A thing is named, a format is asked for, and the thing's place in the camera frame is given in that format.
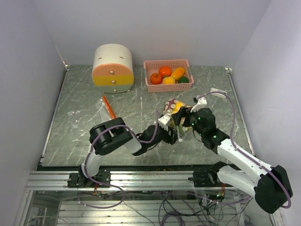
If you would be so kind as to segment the fake yellow orange mango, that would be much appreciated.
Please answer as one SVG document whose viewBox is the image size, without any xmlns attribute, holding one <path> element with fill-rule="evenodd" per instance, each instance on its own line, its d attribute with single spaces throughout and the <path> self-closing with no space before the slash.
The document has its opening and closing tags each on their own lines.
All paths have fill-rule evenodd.
<svg viewBox="0 0 301 226">
<path fill-rule="evenodd" d="M 185 73 L 186 73 L 185 68 L 178 67 L 172 72 L 171 77 L 173 77 L 176 81 L 178 81 L 181 77 L 185 75 Z"/>
</svg>

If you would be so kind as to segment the fake dark green avocado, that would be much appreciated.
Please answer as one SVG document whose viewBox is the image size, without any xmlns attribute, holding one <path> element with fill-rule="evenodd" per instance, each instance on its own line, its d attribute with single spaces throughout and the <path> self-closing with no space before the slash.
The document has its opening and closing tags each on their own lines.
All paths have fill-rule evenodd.
<svg viewBox="0 0 301 226">
<path fill-rule="evenodd" d="M 178 83 L 189 83 L 189 79 L 185 76 L 179 78 Z"/>
</svg>

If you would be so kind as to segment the clear red-zip bag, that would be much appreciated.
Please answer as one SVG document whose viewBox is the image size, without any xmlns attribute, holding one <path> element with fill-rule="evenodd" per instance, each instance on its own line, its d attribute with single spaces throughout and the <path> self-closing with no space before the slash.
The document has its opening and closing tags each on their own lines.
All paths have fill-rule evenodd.
<svg viewBox="0 0 301 226">
<path fill-rule="evenodd" d="M 90 129 L 95 125 L 111 120 L 104 97 L 86 109 L 68 112 L 69 135 L 72 142 L 88 142 Z"/>
</svg>

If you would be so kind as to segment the fake red orange tomato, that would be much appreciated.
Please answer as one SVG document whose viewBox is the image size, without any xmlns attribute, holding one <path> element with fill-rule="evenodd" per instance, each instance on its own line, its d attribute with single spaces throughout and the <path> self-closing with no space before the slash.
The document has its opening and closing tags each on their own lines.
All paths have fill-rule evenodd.
<svg viewBox="0 0 301 226">
<path fill-rule="evenodd" d="M 152 85 L 159 85 L 162 83 L 162 80 L 163 80 L 163 76 L 159 73 L 153 73 L 150 76 L 150 82 Z"/>
</svg>

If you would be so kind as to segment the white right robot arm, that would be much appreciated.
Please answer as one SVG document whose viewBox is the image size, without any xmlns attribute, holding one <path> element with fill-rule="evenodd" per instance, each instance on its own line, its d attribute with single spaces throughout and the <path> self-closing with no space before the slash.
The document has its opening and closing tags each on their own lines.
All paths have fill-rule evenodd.
<svg viewBox="0 0 301 226">
<path fill-rule="evenodd" d="M 239 148 L 233 138 L 217 128 L 215 116 L 209 108 L 194 112 L 191 108 L 181 107 L 172 115 L 175 125 L 192 127 L 201 136 L 203 145 L 214 153 L 236 165 L 218 162 L 212 165 L 207 175 L 208 183 L 218 186 L 228 184 L 243 191 L 255 199 L 267 213 L 274 213 L 279 208 L 290 208 L 293 192 L 286 170 L 260 161 L 247 151 Z"/>
</svg>

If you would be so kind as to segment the fake yellow peach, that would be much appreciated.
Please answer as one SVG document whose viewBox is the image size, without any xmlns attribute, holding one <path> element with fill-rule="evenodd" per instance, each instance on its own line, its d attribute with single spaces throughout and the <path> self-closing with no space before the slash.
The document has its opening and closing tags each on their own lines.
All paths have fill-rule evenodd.
<svg viewBox="0 0 301 226">
<path fill-rule="evenodd" d="M 162 84 L 164 84 L 164 85 L 175 84 L 175 83 L 176 83 L 176 81 L 172 76 L 164 77 L 163 80 L 162 80 Z"/>
</svg>

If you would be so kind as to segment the fake yellow lemon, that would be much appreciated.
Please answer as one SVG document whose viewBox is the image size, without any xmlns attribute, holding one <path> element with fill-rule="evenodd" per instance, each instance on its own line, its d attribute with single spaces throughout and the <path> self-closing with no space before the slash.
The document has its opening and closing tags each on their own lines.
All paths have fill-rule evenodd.
<svg viewBox="0 0 301 226">
<path fill-rule="evenodd" d="M 181 101 L 178 101 L 178 100 L 174 100 L 174 102 L 170 105 L 171 107 L 171 114 L 175 114 L 177 113 L 181 107 L 184 107 L 186 106 L 185 103 L 181 102 Z"/>
</svg>

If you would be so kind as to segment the clear white-slider zip bag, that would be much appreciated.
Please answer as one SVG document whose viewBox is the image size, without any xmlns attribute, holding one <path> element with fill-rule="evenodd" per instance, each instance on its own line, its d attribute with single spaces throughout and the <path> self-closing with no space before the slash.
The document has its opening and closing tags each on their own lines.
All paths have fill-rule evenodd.
<svg viewBox="0 0 301 226">
<path fill-rule="evenodd" d="M 170 98 L 166 101 L 163 108 L 163 115 L 167 115 L 171 118 L 169 126 L 177 132 L 179 142 L 183 142 L 187 136 L 189 130 L 188 127 L 184 127 L 185 118 L 179 118 L 179 112 L 181 107 L 186 107 L 186 104 L 174 98 Z"/>
</svg>

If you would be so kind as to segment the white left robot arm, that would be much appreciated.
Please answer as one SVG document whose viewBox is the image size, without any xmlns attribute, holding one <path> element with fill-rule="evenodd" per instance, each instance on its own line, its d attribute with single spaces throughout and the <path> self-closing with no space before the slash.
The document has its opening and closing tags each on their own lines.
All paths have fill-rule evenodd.
<svg viewBox="0 0 301 226">
<path fill-rule="evenodd" d="M 91 187 L 101 166 L 101 156 L 108 155 L 124 147 L 133 156 L 139 156 L 154 148 L 161 141 L 173 145 L 178 137 L 176 129 L 170 127 L 169 119 L 162 116 L 156 124 L 149 126 L 141 134 L 135 134 L 122 118 L 98 124 L 90 130 L 90 150 L 80 166 L 77 185 Z"/>
</svg>

